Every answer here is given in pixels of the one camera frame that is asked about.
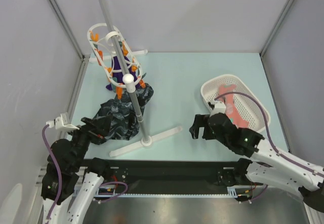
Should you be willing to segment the dark patterned sock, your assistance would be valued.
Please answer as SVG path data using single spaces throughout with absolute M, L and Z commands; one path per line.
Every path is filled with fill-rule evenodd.
M 124 91 L 121 99 L 115 97 L 101 104 L 93 119 L 112 116 L 107 139 L 130 140 L 139 133 L 139 124 L 136 113 L 127 91 Z

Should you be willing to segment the pink patterned sock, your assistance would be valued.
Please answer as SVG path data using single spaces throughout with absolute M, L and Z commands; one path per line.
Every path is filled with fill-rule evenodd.
M 219 87 L 218 93 L 220 95 L 222 95 L 227 92 L 233 92 L 235 89 L 236 89 L 235 84 L 230 84 L 230 85 L 223 84 Z M 240 116 L 237 108 L 234 105 L 233 96 L 234 96 L 233 94 L 228 94 L 228 95 L 223 96 L 222 98 L 219 98 L 219 100 L 224 102 L 224 104 L 226 105 L 225 113 L 229 117 L 231 122 L 238 128 L 247 128 L 249 125 L 249 122 L 244 120 Z

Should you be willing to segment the white oval clip hanger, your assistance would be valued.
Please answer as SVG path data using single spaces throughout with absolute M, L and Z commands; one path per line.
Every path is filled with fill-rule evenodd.
M 135 87 L 137 89 L 146 88 L 146 84 L 143 80 L 146 76 L 146 73 L 143 72 L 142 66 L 136 56 L 146 55 L 148 51 L 140 50 L 133 52 L 117 27 L 114 27 L 112 32 L 108 33 L 103 38 L 100 38 L 99 34 L 97 33 L 98 28 L 100 27 L 107 27 L 107 25 L 105 23 L 97 23 L 90 27 L 87 33 L 87 39 L 95 56 L 93 62 L 97 62 L 98 65 L 103 68 L 108 83 L 112 84 L 112 91 L 116 93 L 117 98 L 122 98 L 122 94 L 126 87 L 124 83 L 118 83 L 116 81 L 116 78 L 112 77 L 113 72 L 122 72 L 122 66 L 121 70 L 115 70 L 114 63 L 111 63 L 113 57 L 117 56 L 114 45 L 112 43 L 113 37 L 116 37 L 117 41 L 119 42 L 122 54 L 126 61 L 127 69 L 129 70 L 129 68 L 131 68 L 132 71 L 134 71 L 137 75 L 137 80 L 134 81 Z

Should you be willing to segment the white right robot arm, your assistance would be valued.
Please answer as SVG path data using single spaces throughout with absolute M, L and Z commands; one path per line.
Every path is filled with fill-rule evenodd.
M 242 159 L 244 166 L 234 170 L 239 184 L 263 183 L 300 197 L 310 208 L 323 212 L 323 167 L 312 164 L 280 148 L 262 134 L 236 127 L 227 115 L 195 115 L 189 132 L 197 139 L 203 128 L 203 139 L 216 140 Z

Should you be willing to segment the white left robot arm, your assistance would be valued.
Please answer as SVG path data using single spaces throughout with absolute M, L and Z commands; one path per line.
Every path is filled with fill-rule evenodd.
M 79 180 L 78 172 L 91 143 L 101 145 L 107 141 L 112 116 L 95 119 L 83 117 L 83 125 L 70 124 L 66 114 L 47 121 L 42 129 L 42 138 L 49 156 L 46 173 L 42 179 L 43 223 L 82 223 L 96 190 L 112 179 L 113 170 L 109 163 L 93 158 L 84 171 L 83 190 L 75 203 L 71 204 L 74 188 Z M 45 135 L 48 128 L 65 131 L 71 140 L 59 139 L 49 144 Z

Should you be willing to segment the grey white hanger stand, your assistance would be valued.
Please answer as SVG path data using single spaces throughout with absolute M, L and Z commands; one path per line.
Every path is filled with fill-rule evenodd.
M 98 0 L 104 19 L 105 19 L 105 24 L 107 25 L 107 27 L 100 27 L 98 28 L 97 33 L 99 34 L 100 38 L 103 38 L 105 35 L 107 35 L 108 33 L 113 31 L 113 24 L 111 22 L 111 19 L 109 17 L 109 11 L 108 11 L 108 6 L 106 4 L 105 0 Z M 148 131 L 147 131 L 147 127 L 145 126 L 144 123 L 144 119 L 143 119 L 143 115 L 141 113 L 141 109 L 140 109 L 140 104 L 136 95 L 136 87 L 134 84 L 134 77 L 132 74 L 129 73 L 128 69 L 127 69 L 127 65 L 126 65 L 126 61 L 124 59 L 124 56 L 122 54 L 119 42 L 117 41 L 116 37 L 112 38 L 112 43 L 114 45 L 116 54 L 117 54 L 117 58 L 119 61 L 119 64 L 121 65 L 121 69 L 123 72 L 123 83 L 125 85 L 125 89 L 128 94 L 130 95 L 135 113 L 136 113 L 136 117 L 137 117 L 137 121 L 139 123 L 139 128 L 140 128 L 140 132 L 142 133 L 142 139 L 140 141 L 134 142 L 132 144 L 126 145 L 124 147 L 121 147 L 119 149 L 113 150 L 109 153 L 110 157 L 118 157 L 121 155 L 124 155 L 126 153 L 129 153 L 131 151 L 135 151 L 137 149 L 143 148 L 143 147 L 150 147 L 152 146 L 154 143 L 164 140 L 168 137 L 171 137 L 177 133 L 180 133 L 182 131 L 182 127 L 181 126 L 177 126 L 175 128 L 169 129 L 167 131 L 161 132 L 159 134 L 156 135 L 149 135 Z

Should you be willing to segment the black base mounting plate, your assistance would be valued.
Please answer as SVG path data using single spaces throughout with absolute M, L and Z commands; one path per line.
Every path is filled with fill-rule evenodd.
M 240 162 L 109 160 L 117 192 L 134 195 L 216 195 L 255 184 L 235 173 Z

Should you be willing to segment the purple sock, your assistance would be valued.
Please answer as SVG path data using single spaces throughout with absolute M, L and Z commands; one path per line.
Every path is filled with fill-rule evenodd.
M 114 56 L 114 57 L 113 57 L 111 63 L 114 63 L 114 69 L 115 69 L 115 70 L 121 70 L 121 66 L 120 66 L 120 64 L 119 64 L 119 61 L 118 61 L 117 56 Z M 136 75 L 136 73 L 135 73 L 134 71 L 132 71 L 131 68 L 129 68 L 129 72 L 133 75 L 133 77 L 134 77 L 134 81 L 136 81 L 136 80 L 137 80 L 137 75 Z M 112 73 L 112 77 L 113 77 L 113 78 L 116 78 L 116 81 L 117 81 L 118 83 L 123 83 L 123 73 L 122 73 L 122 72 L 113 72 L 113 73 Z M 106 89 L 109 90 L 109 91 L 112 91 L 112 90 L 113 90 L 113 88 L 112 88 L 112 84 L 109 83 L 109 84 L 106 86 Z

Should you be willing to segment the white perforated basket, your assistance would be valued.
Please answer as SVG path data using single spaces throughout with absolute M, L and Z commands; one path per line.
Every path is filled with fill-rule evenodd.
M 253 100 L 243 95 L 234 94 L 233 96 L 234 105 L 237 108 L 240 116 L 244 120 L 249 122 L 247 128 L 259 133 L 264 131 L 266 129 L 266 126 L 269 126 L 271 123 L 271 116 L 268 110 L 265 107 L 259 109 L 259 106 L 261 106 L 262 103 L 252 93 L 248 86 L 239 77 L 235 75 L 223 74 L 221 76 L 208 80 L 201 86 L 200 93 L 203 102 L 208 108 L 208 110 L 212 110 L 213 106 L 211 106 L 211 104 L 214 104 L 216 97 L 219 96 L 218 90 L 219 87 L 223 84 L 235 84 L 236 89 L 234 90 L 234 92 L 247 94 L 257 101 L 254 102 Z

